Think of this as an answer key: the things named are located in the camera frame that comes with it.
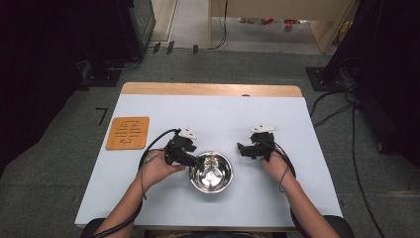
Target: cork coaster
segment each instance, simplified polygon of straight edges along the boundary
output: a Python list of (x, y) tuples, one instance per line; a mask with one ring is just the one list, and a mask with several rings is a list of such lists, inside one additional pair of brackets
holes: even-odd
[(146, 145), (149, 117), (116, 117), (106, 143), (107, 150), (136, 150)]

